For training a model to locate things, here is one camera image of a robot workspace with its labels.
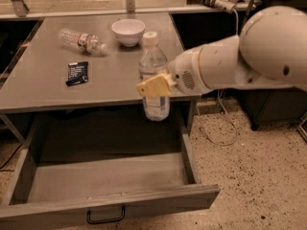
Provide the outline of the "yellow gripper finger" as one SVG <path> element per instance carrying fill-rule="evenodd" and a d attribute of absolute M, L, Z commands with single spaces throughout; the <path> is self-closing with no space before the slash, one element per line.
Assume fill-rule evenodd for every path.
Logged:
<path fill-rule="evenodd" d="M 141 81 L 136 88 L 142 97 L 160 97 L 170 96 L 172 87 L 176 85 L 170 74 L 161 73 Z"/>

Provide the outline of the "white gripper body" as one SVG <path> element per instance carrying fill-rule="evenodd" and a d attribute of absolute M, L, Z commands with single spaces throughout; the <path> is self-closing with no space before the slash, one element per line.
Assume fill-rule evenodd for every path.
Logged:
<path fill-rule="evenodd" d="M 168 71 L 176 82 L 176 88 L 186 95 L 207 94 L 211 92 L 201 79 L 199 56 L 202 46 L 184 51 L 168 65 Z"/>

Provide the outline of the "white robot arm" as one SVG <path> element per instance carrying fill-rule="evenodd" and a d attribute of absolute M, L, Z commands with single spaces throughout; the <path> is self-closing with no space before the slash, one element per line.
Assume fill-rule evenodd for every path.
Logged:
<path fill-rule="evenodd" d="M 187 50 L 167 70 L 137 85 L 143 97 L 187 95 L 217 89 L 307 90 L 307 14 L 268 7 L 252 16 L 239 34 Z"/>

